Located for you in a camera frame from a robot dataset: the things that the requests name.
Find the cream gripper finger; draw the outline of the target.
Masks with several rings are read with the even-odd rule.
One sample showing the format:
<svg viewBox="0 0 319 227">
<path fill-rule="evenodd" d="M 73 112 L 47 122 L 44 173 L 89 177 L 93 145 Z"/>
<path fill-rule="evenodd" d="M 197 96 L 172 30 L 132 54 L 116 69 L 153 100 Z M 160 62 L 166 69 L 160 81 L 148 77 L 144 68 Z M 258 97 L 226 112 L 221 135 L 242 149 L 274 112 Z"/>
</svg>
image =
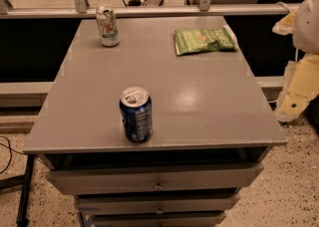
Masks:
<svg viewBox="0 0 319 227">
<path fill-rule="evenodd" d="M 319 95 L 319 56 L 307 53 L 300 61 L 289 61 L 283 89 L 274 114 L 281 122 L 298 118 Z"/>
<path fill-rule="evenodd" d="M 272 28 L 272 32 L 278 35 L 286 36 L 292 34 L 294 31 L 294 21 L 296 17 L 296 10 L 287 14 L 280 21 L 276 22 Z"/>
</svg>

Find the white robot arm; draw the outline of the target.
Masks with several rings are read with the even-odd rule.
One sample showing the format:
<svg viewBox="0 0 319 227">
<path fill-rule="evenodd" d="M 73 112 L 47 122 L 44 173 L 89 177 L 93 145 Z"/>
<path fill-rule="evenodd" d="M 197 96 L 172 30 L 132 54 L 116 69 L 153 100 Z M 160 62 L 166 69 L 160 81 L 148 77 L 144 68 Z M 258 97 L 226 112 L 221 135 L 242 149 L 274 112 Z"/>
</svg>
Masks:
<svg viewBox="0 0 319 227">
<path fill-rule="evenodd" d="M 288 62 L 283 90 L 276 103 L 276 118 L 291 122 L 319 95 L 319 0 L 304 0 L 272 31 L 283 36 L 291 34 L 296 51 L 305 53 L 301 60 Z"/>
</svg>

